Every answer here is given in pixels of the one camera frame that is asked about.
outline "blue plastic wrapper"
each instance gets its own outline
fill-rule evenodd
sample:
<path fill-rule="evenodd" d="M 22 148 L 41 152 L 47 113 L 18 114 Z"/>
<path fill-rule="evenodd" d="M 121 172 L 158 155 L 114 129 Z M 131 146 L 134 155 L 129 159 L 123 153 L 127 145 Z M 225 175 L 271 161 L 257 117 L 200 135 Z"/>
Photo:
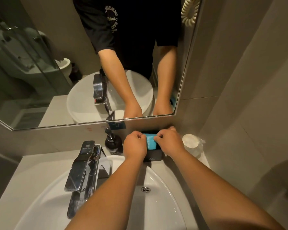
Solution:
<path fill-rule="evenodd" d="M 147 149 L 148 150 L 154 150 L 157 148 L 157 143 L 154 141 L 154 136 L 156 134 L 147 134 L 144 133 L 144 135 L 146 135 L 146 141 L 147 141 Z"/>

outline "hand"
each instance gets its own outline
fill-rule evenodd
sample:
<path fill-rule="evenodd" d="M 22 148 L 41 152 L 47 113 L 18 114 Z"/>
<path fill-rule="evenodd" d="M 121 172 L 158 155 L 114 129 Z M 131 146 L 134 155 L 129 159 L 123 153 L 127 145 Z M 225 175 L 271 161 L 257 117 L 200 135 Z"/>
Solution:
<path fill-rule="evenodd" d="M 137 100 L 126 103 L 124 119 L 142 117 L 142 116 L 143 116 L 142 109 Z"/>
<path fill-rule="evenodd" d="M 172 114 L 173 108 L 169 100 L 163 101 L 161 99 L 157 99 L 153 115 L 167 115 Z"/>
<path fill-rule="evenodd" d="M 146 135 L 142 134 L 139 131 L 134 131 L 131 134 L 127 135 L 124 141 L 125 159 L 134 158 L 143 162 L 147 153 L 146 144 Z"/>
<path fill-rule="evenodd" d="M 175 127 L 159 131 L 157 136 L 154 137 L 154 141 L 156 141 L 162 151 L 171 158 L 185 151 L 182 139 Z"/>

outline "black box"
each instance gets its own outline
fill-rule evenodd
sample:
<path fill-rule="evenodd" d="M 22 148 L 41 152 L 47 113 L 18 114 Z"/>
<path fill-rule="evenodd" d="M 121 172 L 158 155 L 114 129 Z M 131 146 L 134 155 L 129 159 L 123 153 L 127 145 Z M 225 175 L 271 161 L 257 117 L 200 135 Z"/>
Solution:
<path fill-rule="evenodd" d="M 159 131 L 145 131 L 142 132 L 143 134 L 157 134 Z M 157 144 L 156 149 L 153 150 L 148 150 L 147 149 L 147 154 L 146 157 L 144 158 L 143 162 L 150 162 L 150 161 L 161 161 L 162 160 L 162 150 Z"/>

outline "black soap dispenser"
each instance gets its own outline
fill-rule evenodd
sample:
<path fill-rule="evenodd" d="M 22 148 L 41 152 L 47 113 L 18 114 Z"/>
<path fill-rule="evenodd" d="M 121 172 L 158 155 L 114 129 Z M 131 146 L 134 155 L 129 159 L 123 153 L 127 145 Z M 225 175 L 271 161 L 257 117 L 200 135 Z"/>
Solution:
<path fill-rule="evenodd" d="M 113 134 L 109 127 L 105 129 L 105 133 L 107 133 L 105 146 L 111 155 L 121 155 L 123 153 L 122 139 L 118 135 Z"/>

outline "black t-shirt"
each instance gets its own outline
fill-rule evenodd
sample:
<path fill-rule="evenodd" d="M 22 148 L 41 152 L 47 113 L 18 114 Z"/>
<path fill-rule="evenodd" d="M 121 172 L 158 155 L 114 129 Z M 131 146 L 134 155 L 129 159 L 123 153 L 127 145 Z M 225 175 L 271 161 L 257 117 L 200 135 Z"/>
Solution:
<path fill-rule="evenodd" d="M 149 78 L 155 41 L 177 46 L 180 0 L 73 0 L 98 53 L 115 50 L 124 69 Z"/>

